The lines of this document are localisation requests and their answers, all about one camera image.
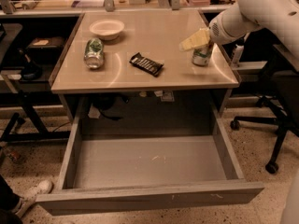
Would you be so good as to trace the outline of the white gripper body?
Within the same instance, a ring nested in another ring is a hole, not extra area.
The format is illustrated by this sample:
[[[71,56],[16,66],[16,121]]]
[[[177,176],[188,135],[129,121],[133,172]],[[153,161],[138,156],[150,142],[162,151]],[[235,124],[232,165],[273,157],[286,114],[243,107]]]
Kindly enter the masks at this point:
[[[219,45],[229,44],[248,31],[248,20],[240,13],[238,7],[231,7],[218,14],[209,23],[210,38]]]

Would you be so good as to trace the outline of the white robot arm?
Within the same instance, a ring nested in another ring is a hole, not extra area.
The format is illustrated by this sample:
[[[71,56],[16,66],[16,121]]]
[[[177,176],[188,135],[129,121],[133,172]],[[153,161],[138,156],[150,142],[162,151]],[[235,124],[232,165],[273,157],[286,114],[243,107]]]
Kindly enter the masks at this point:
[[[224,45],[243,35],[267,29],[299,58],[298,0],[236,0],[217,15],[207,28],[200,28],[179,44],[180,51],[199,49],[210,41]]]

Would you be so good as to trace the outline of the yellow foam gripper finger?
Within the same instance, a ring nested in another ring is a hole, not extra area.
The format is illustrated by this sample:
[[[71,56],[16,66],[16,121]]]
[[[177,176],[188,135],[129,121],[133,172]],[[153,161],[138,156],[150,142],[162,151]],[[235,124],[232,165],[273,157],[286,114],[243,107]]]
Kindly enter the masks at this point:
[[[210,34],[208,28],[201,28],[194,34],[190,35],[179,43],[180,51],[187,51],[191,49],[199,49],[207,45],[210,41]]]

